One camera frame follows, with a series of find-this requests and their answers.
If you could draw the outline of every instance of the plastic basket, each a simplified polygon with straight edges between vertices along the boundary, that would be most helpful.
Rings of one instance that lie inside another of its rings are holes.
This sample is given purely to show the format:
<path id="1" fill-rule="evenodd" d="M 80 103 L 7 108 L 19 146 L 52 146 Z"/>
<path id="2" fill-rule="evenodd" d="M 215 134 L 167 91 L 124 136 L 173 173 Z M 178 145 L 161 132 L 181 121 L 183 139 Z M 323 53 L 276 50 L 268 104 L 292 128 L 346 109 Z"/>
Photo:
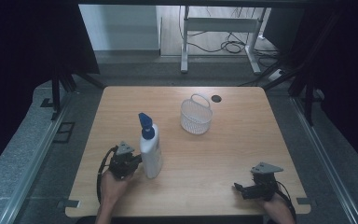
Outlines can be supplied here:
<path id="1" fill-rule="evenodd" d="M 193 96 L 202 97 L 208 106 L 202 105 L 193 100 Z M 182 127 L 193 134 L 206 133 L 211 126 L 212 110 L 209 100 L 198 93 L 191 95 L 190 99 L 184 100 L 181 106 L 181 124 Z"/>

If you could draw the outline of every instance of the white bottle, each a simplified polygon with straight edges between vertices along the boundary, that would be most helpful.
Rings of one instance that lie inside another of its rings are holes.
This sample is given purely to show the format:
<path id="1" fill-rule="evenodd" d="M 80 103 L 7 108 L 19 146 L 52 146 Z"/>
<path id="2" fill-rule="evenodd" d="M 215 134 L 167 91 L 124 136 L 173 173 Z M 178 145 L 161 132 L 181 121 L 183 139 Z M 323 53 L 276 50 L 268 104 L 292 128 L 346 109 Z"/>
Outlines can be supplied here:
<path id="1" fill-rule="evenodd" d="M 139 120 L 142 125 L 142 135 L 139 144 L 145 174 L 148 178 L 155 178 L 162 167 L 158 126 L 144 113 L 139 114 Z"/>

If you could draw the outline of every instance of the black round hole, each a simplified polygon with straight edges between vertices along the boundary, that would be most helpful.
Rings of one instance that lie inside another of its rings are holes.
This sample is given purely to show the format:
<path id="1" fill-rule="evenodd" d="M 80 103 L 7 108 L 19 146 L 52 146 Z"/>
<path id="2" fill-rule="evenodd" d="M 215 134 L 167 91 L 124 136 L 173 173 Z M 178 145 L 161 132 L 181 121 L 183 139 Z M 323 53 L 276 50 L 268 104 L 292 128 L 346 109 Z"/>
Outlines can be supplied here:
<path id="1" fill-rule="evenodd" d="M 220 103 L 222 101 L 222 97 L 220 97 L 219 95 L 213 95 L 211 99 L 215 103 Z"/>

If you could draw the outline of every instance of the blue pump nozzle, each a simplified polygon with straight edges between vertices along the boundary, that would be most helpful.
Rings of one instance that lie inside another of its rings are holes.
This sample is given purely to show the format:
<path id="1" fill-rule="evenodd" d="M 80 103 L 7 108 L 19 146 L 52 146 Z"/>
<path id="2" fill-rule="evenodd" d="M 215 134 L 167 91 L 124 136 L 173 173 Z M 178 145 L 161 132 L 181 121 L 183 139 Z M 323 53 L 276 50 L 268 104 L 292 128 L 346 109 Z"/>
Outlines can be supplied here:
<path id="1" fill-rule="evenodd" d="M 154 138 L 155 130 L 153 128 L 153 120 L 145 113 L 139 114 L 139 120 L 142 126 L 142 137 L 147 140 Z"/>

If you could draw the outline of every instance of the hand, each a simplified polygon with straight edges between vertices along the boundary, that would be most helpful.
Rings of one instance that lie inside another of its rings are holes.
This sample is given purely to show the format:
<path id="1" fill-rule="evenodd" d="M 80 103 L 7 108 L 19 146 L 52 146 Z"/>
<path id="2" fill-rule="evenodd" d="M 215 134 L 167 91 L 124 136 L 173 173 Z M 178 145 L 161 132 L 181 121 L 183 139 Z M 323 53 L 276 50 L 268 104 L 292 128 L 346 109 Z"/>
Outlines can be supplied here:
<path id="1" fill-rule="evenodd" d="M 277 193 L 272 196 L 269 202 L 262 199 L 257 200 L 258 204 L 262 206 L 269 217 L 278 224 L 295 224 L 295 220 L 290 213 L 289 208 L 286 205 L 284 199 Z"/>
<path id="2" fill-rule="evenodd" d="M 101 181 L 101 205 L 95 223 L 110 223 L 113 208 L 118 199 L 124 194 L 130 183 L 132 175 L 126 176 L 122 180 L 116 180 L 110 170 L 103 173 Z"/>

